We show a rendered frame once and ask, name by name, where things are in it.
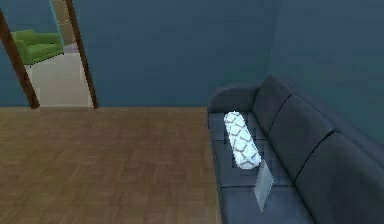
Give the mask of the white patterned bolster pillow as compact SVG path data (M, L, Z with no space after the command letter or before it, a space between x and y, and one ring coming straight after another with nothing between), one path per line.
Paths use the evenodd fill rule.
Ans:
M261 163L261 156L243 116L236 111L229 112L224 115L224 125L236 165L244 170L257 167Z

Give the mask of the grey open laptop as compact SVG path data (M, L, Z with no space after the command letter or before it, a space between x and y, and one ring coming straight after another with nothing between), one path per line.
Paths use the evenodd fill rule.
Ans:
M257 200L260 212L263 213L268 201L269 194L274 184L273 175L266 163L263 160L259 166L259 172L257 175L256 184L254 187L254 195Z

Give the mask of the green sofa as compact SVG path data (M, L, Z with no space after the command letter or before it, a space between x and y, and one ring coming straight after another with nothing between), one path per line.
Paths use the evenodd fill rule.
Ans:
M64 53L57 33L36 33L32 29L11 33L25 65L33 65Z

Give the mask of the brown wooden door frame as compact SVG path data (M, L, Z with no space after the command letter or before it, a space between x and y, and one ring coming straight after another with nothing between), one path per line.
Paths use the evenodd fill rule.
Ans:
M80 29L79 29L79 25L76 17L74 5L73 5L73 0L64 0L64 1L66 2L68 13L71 20L71 25L74 30L76 43L80 53L80 58L81 58L85 78L87 81L90 97L91 97L92 107L94 109L97 109L99 107L99 104L98 104L96 91L95 91L95 87L92 80L92 75L89 70L87 56L84 50L82 37L81 37L81 33L80 33ZM25 70L25 67L22 63L21 57L17 51L16 44L13 40L13 37L11 36L11 31L9 29L8 23L6 22L4 13L2 12L1 9L0 9L0 40L5 48L5 51L10 59L10 62L12 63L15 74L18 77L21 88L29 103L29 107L31 109L39 108L40 102L38 100L34 87L32 86L32 83L27 74L27 71Z

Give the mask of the dark grey sofa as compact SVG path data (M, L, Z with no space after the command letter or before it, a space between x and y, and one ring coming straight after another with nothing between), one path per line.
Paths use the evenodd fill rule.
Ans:
M224 125L233 111L274 178L263 213L260 164L235 163ZM222 224L384 224L384 146L291 80L223 87L207 112Z

